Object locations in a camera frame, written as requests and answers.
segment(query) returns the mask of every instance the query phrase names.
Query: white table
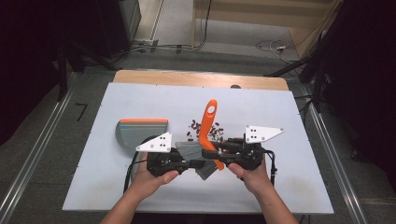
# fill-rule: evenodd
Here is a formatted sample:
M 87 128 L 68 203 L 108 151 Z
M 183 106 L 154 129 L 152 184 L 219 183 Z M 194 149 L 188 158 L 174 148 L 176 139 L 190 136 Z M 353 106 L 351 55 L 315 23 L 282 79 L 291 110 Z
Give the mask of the white table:
M 125 118 L 166 118 L 173 142 L 187 141 L 192 119 L 200 120 L 208 100 L 219 102 L 216 121 L 226 137 L 241 136 L 247 124 L 279 127 L 280 136 L 263 146 L 276 154 L 276 190 L 294 214 L 333 213 L 312 148 L 290 91 L 110 83 L 63 210 L 109 210 L 122 194 L 131 152 L 122 148 L 115 127 Z M 161 187 L 139 212 L 255 214 L 260 207 L 228 169 L 203 181 L 188 170 Z

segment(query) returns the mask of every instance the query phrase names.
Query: metal rail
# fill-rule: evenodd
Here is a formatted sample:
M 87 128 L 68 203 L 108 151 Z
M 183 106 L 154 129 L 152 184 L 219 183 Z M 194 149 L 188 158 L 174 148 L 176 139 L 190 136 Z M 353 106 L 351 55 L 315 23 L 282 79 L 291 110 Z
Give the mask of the metal rail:
M 304 94 L 306 95 L 311 94 L 311 91 L 306 85 L 303 85 L 302 88 Z M 329 132 L 326 129 L 321 114 L 319 114 L 315 110 L 312 104 L 309 106 L 309 110 L 315 122 L 315 125 L 318 129 L 320 139 L 323 143 L 327 157 L 329 158 L 330 164 L 332 166 L 332 170 L 334 171 L 335 178 L 337 179 L 340 190 L 344 196 L 344 200 L 346 201 L 346 206 L 349 210 L 353 222 L 356 224 L 368 223 L 363 213 L 363 210 L 361 209 L 361 204 L 359 202 L 358 197 L 356 196 L 355 190 L 353 189 L 352 184 L 350 183 L 349 178 L 347 177 L 347 172 L 344 169 L 344 166 L 341 163 L 340 159 L 338 158 L 334 144 L 332 143 L 332 139 L 330 138 Z
M 6 197 L 3 200 L 0 207 L 0 224 L 7 224 L 11 215 L 20 200 L 26 186 L 35 171 L 36 166 L 38 165 L 41 156 L 46 149 L 47 143 L 52 136 L 59 119 L 61 118 L 64 109 L 67 106 L 67 103 L 70 100 L 70 97 L 74 91 L 74 86 L 77 82 L 77 74 L 72 73 L 70 77 L 70 87 L 64 98 L 61 102 L 58 102 L 54 107 L 51 115 L 49 116 L 49 120 L 47 121 L 43 131 L 38 136 L 35 145 L 33 146 L 29 156 L 27 157 L 24 165 L 22 166 L 20 172 L 17 177 L 14 179 L 12 184 L 10 185 Z

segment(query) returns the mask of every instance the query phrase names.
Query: orange handle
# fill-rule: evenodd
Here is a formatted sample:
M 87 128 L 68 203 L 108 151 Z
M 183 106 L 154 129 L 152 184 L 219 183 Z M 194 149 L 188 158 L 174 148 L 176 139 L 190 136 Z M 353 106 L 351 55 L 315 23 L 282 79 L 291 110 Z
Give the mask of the orange handle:
M 218 102 L 212 99 L 209 101 L 209 103 L 207 103 L 204 115 L 202 116 L 198 141 L 201 144 L 201 147 L 207 150 L 216 151 L 216 148 L 212 145 L 212 143 L 209 142 L 207 136 L 209 135 L 209 131 L 212 128 L 217 110 L 218 110 Z M 215 164 L 218 166 L 219 170 L 224 169 L 224 163 L 222 163 L 221 161 L 215 160 Z

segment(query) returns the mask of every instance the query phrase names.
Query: tripod leg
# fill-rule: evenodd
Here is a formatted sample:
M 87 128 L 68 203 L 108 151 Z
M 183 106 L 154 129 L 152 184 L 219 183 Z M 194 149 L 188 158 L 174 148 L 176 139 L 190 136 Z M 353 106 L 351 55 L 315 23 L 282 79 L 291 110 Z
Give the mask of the tripod leg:
M 320 95 L 321 95 L 321 87 L 324 79 L 324 62 L 320 62 L 318 65 L 317 75 L 315 77 L 315 87 L 314 87 L 314 95 L 312 98 L 315 109 L 318 113 L 320 113 Z
M 69 42 L 64 42 L 64 55 L 73 71 L 83 73 L 85 69 L 84 61 L 78 56 L 75 49 L 70 46 Z
M 315 73 L 318 71 L 318 60 L 311 60 L 310 64 L 307 64 L 303 72 L 298 76 L 298 79 L 301 83 L 308 83 Z
M 59 73 L 59 96 L 60 102 L 67 92 L 67 72 L 66 72 L 66 58 L 64 57 L 64 45 L 58 48 L 58 73 Z
M 311 57 L 305 57 L 305 58 L 299 60 L 298 62 L 291 63 L 291 64 L 287 65 L 286 67 L 284 67 L 284 68 L 282 68 L 282 69 L 280 69 L 280 70 L 278 70 L 278 71 L 276 71 L 274 73 L 271 73 L 271 74 L 268 74 L 268 75 L 263 75 L 263 76 L 264 77 L 280 77 L 280 76 L 283 76 L 284 74 L 288 73 L 289 71 L 291 71 L 293 69 L 296 69 L 298 67 L 303 66 L 305 63 L 311 62 L 311 60 L 312 60 Z
M 109 69 L 109 70 L 113 70 L 113 71 L 117 71 L 119 69 L 115 68 L 112 64 L 106 62 L 105 60 L 103 60 L 101 57 L 99 57 L 98 55 L 92 53 L 90 50 L 85 49 L 84 47 L 82 47 L 80 44 L 77 43 L 72 43 L 72 45 L 78 49 L 81 53 L 84 53 L 88 56 L 90 56 L 93 60 L 95 60 L 96 62 L 98 62 L 99 64 L 103 65 L 105 68 Z

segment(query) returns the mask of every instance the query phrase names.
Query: black cable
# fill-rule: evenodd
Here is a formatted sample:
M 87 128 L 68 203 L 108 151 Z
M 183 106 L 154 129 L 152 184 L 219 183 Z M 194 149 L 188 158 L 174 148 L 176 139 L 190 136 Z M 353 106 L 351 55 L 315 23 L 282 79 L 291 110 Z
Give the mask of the black cable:
M 271 159 L 271 183 L 274 185 L 275 184 L 275 176 L 277 169 L 275 167 L 275 153 L 271 150 L 266 150 L 265 153 L 268 155 L 268 157 Z
M 147 143 L 149 140 L 154 139 L 154 138 L 156 138 L 156 137 L 157 137 L 157 135 L 150 136 L 150 137 L 146 138 L 145 140 L 143 140 L 143 142 L 142 142 L 140 145 L 145 144 L 145 143 Z M 136 161 L 136 158 L 137 158 L 137 155 L 138 155 L 138 154 L 139 154 L 138 151 L 136 151 L 136 152 L 134 153 L 134 157 L 132 158 L 132 162 L 131 162 L 131 164 L 128 166 L 128 170 L 127 170 L 126 176 L 125 176 L 125 182 L 124 182 L 124 190 L 123 190 L 123 193 L 125 193 L 125 191 L 126 191 L 126 190 L 128 189 L 128 187 L 129 187 L 129 182 L 130 182 L 130 180 L 131 180 L 131 174 L 132 174 L 132 169 L 134 168 L 134 165 L 137 164 L 137 163 L 143 162 L 143 161 Z
M 292 74 L 291 72 L 288 72 L 288 74 L 291 76 L 291 77 L 298 77 L 299 75 L 300 75 L 300 73 L 299 72 L 297 72 L 297 70 L 294 68 L 293 69 L 293 71 L 296 73 L 295 75 L 294 74 Z
M 209 14 L 210 14 L 210 8 L 212 6 L 212 1 L 209 1 L 209 6 L 207 8 L 207 12 L 206 12 L 206 18 L 205 18 L 205 33 L 204 33 L 204 39 L 203 41 L 199 44 L 199 46 L 193 46 L 191 48 L 190 45 L 157 45 L 157 46 L 150 46 L 150 45 L 141 45 L 139 47 L 135 47 L 134 49 L 130 49 L 130 51 L 132 50 L 137 50 L 137 49 L 156 49 L 156 48 L 169 48 L 169 49 L 187 49 L 187 50 L 198 50 L 201 49 L 204 44 L 206 43 L 207 40 L 207 23 L 209 21 Z
M 302 95 L 302 96 L 294 96 L 294 99 L 301 99 L 301 98 L 312 98 L 313 95 Z
M 134 168 L 134 162 L 136 161 L 137 155 L 139 154 L 138 151 L 136 151 L 134 153 L 134 158 L 132 159 L 131 164 L 128 166 L 128 171 L 126 172 L 126 176 L 125 176 L 125 182 L 124 182 L 124 191 L 123 193 L 125 193 L 125 191 L 128 189 L 129 187 L 129 181 L 131 180 L 131 172 L 132 172 L 132 168 Z
M 305 121 L 306 121 L 306 114 L 308 113 L 309 106 L 310 106 L 312 103 L 314 103 L 314 100 L 313 100 L 313 99 L 310 99 L 310 100 L 307 101 L 307 102 L 305 103 L 305 105 L 299 110 L 299 112 L 304 111 L 304 113 L 303 113 L 303 125 L 304 125 L 304 127 L 305 127 Z
M 331 14 L 332 14 L 332 11 L 330 10 L 330 11 L 329 11 L 329 14 L 327 14 L 326 19 L 324 19 L 324 21 L 321 21 L 317 26 L 315 26 L 315 28 L 311 31 L 311 33 L 309 33 L 309 35 L 306 36 L 305 39 L 304 39 L 303 41 L 301 41 L 300 43 L 294 45 L 294 47 L 297 47 L 298 45 L 303 44 L 303 43 L 305 42 L 305 40 L 306 40 L 309 36 L 311 36 L 311 35 L 314 33 L 314 31 L 315 31 L 316 29 L 318 29 L 318 27 L 319 27 L 320 25 L 322 25 L 326 20 L 328 20 L 328 19 L 330 18 L 330 15 L 331 15 Z

